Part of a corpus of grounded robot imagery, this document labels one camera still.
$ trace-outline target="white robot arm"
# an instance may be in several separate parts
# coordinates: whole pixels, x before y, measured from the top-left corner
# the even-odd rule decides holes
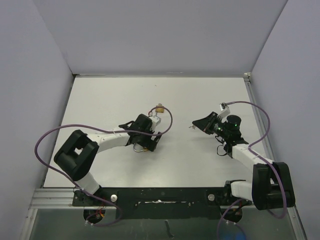
[[[259,153],[253,154],[252,150],[249,150],[249,144],[240,132],[241,118],[229,115],[230,109],[225,103],[220,105],[220,109],[220,114],[212,112],[192,124],[193,128],[197,127],[206,134],[216,134],[216,139],[222,144],[226,155],[240,161],[252,172],[251,182],[238,179],[226,182],[226,186],[230,188],[230,197],[252,201],[259,210],[282,208],[283,198],[277,178],[270,166],[258,157]],[[285,191],[287,206],[293,207],[295,195],[287,164],[265,157],[264,159],[276,169]]]
[[[156,126],[161,122],[158,116],[140,114],[135,121],[122,124],[110,130],[110,133],[85,134],[74,131],[54,156],[59,167],[89,194],[94,194],[99,184],[89,172],[96,154],[115,147],[137,144],[154,151],[161,138],[159,133],[152,139]]]

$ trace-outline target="gray wall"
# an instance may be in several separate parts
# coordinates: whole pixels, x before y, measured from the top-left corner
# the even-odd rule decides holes
[[[34,2],[74,74],[218,76],[252,70],[287,0]]]
[[[271,117],[278,161],[288,163],[308,239],[320,228],[320,1],[289,0],[253,69],[252,85]]]
[[[18,239],[44,168],[34,156],[57,126],[72,82],[32,0],[0,1],[0,236]],[[41,146],[49,158],[53,136]]]

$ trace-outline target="purple cable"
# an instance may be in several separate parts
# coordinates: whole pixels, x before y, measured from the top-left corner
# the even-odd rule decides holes
[[[81,189],[80,186],[75,182],[73,181],[66,173],[64,173],[63,171],[53,167],[53,166],[50,166],[48,163],[46,163],[45,161],[43,161],[41,159],[41,157],[39,156],[39,153],[38,153],[38,148],[39,148],[39,145],[41,143],[41,141],[46,137],[48,136],[49,134],[57,131],[57,130],[60,130],[60,129],[65,129],[65,128],[71,128],[71,127],[77,127],[77,128],[86,128],[86,129],[92,129],[92,130],[95,130],[95,131],[99,131],[99,132],[102,132],[102,133],[106,133],[106,134],[120,134],[120,133],[138,133],[138,134],[142,134],[142,135],[147,135],[147,136],[161,136],[165,133],[167,133],[170,128],[172,127],[172,124],[173,124],[173,116],[172,116],[172,113],[169,111],[169,109],[167,109],[166,107],[164,106],[157,106],[157,107],[154,107],[152,108],[150,112],[152,112],[154,109],[159,109],[159,108],[163,108],[165,110],[168,111],[169,115],[170,115],[170,118],[171,118],[171,121],[170,121],[170,125],[169,127],[164,131],[164,132],[161,132],[161,133],[158,133],[158,134],[151,134],[151,133],[146,133],[146,132],[141,132],[141,131],[135,131],[135,130],[118,130],[118,131],[106,131],[106,130],[103,130],[103,129],[100,129],[100,128],[97,128],[97,127],[93,127],[93,126],[88,126],[88,125],[83,125],[83,124],[68,124],[68,125],[61,125],[61,126],[58,126],[56,128],[53,128],[49,131],[47,131],[45,134],[43,134],[39,140],[36,142],[35,146],[34,146],[34,154],[35,154],[35,157],[39,160],[40,163],[42,163],[43,165],[45,165],[47,168],[49,169],[52,169],[60,174],[62,174],[63,176],[65,176],[67,179],[70,180],[70,182],[72,182],[77,188],[79,188],[83,193],[85,193],[86,195],[92,197],[92,198],[95,198],[103,203],[106,203],[110,206],[113,206],[115,208],[117,208],[120,212],[120,215],[117,219],[115,219],[114,221],[112,222],[109,222],[109,223],[104,223],[104,224],[93,224],[93,226],[96,226],[96,227],[105,227],[105,226],[109,226],[109,225],[112,225],[112,224],[115,224],[117,222],[119,222],[123,216],[123,211],[120,207],[118,207],[116,204],[114,204],[113,202],[111,201],[108,201],[108,200],[105,200],[101,197],[98,197],[98,196],[95,196],[89,192],[87,192],[86,190],[84,189]]]
[[[269,209],[267,210],[272,216],[274,216],[275,218],[277,219],[283,219],[286,214],[287,214],[287,198],[286,198],[286,193],[285,193],[285,189],[284,189],[284,185],[282,184],[282,181],[280,179],[280,176],[277,172],[277,170],[275,169],[275,167],[268,161],[266,160],[264,157],[260,156],[259,154],[257,154],[255,151],[253,151],[251,149],[251,147],[259,142],[261,142],[269,133],[269,130],[270,130],[270,117],[269,115],[267,114],[267,112],[260,106],[254,104],[254,103],[251,103],[249,101],[231,101],[231,102],[228,102],[226,103],[226,105],[232,105],[232,104],[238,104],[238,103],[242,103],[242,104],[250,104],[258,109],[260,109],[266,116],[267,118],[267,121],[268,121],[268,126],[267,126],[267,129],[265,131],[265,134],[260,138],[258,139],[257,141],[251,143],[249,146],[248,146],[248,150],[254,154],[255,156],[257,156],[259,159],[261,159],[262,161],[264,161],[271,169],[272,171],[274,172],[274,175],[276,177],[276,180],[278,181],[278,184],[279,184],[279,187],[280,187],[280,190],[281,190],[281,195],[282,195],[282,200],[283,200],[283,211],[282,211],[282,214],[279,216],[279,215],[276,215],[274,214],[273,212],[271,212]]]
[[[242,232],[244,239],[248,240],[247,235],[245,233],[245,230],[240,225],[238,225],[236,222],[234,222],[234,225]]]
[[[239,198],[238,200],[236,200],[234,203],[232,203],[225,211],[224,213],[222,214],[219,222],[218,222],[218,226],[216,227],[216,237],[217,239],[219,240],[219,228],[220,228],[220,225],[222,223],[222,220],[224,219],[225,215],[227,214],[227,212],[234,206],[236,205],[237,203],[241,202],[243,199],[242,198]]]

